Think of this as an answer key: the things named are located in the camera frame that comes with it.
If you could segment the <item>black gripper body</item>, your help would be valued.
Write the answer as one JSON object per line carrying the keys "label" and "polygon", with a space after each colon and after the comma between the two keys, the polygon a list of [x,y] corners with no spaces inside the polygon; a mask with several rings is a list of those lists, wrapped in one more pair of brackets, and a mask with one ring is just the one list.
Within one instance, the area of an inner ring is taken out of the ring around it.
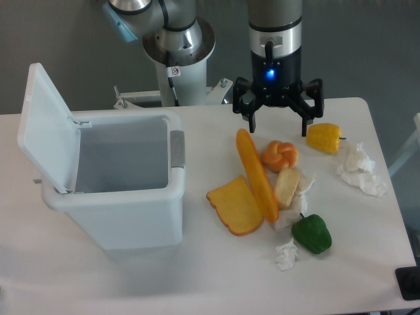
{"label": "black gripper body", "polygon": [[301,49],[274,58],[267,62],[265,57],[251,53],[253,82],[251,92],[255,107],[290,107],[301,100]]}

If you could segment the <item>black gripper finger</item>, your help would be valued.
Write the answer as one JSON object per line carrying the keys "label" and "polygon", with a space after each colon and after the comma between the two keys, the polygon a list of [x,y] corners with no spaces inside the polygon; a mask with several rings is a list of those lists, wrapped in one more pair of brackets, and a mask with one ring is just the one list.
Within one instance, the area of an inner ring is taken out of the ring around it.
{"label": "black gripper finger", "polygon": [[301,117],[301,136],[305,137],[308,125],[312,124],[315,118],[321,118],[324,115],[322,79],[313,79],[308,83],[299,81],[290,85],[284,100],[286,106]]}
{"label": "black gripper finger", "polygon": [[254,85],[243,77],[237,77],[233,87],[232,111],[248,122],[250,133],[255,132],[255,112],[265,105],[266,97],[261,91],[254,91]]}

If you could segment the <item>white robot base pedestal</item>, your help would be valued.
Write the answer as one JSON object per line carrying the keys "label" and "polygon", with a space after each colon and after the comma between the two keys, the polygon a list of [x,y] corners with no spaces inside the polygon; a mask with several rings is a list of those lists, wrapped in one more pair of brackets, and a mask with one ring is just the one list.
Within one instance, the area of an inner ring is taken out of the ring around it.
{"label": "white robot base pedestal", "polygon": [[115,88],[115,109],[161,108],[228,104],[227,94],[233,81],[223,77],[215,86],[207,86],[207,63],[166,68],[156,65],[159,89],[121,93]]}

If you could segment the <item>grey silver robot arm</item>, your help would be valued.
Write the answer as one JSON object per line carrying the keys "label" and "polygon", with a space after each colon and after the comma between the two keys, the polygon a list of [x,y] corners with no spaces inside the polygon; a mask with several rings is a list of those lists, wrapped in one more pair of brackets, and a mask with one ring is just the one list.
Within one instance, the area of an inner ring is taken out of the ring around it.
{"label": "grey silver robot arm", "polygon": [[[324,114],[321,79],[301,81],[301,1],[248,1],[247,15],[252,80],[233,85],[233,111],[255,128],[262,106],[291,108],[307,127]],[[206,72],[184,75],[205,62],[215,47],[211,26],[196,14],[195,1],[106,1],[113,29],[126,42],[141,40],[157,66],[162,104],[200,104],[206,94]]]}

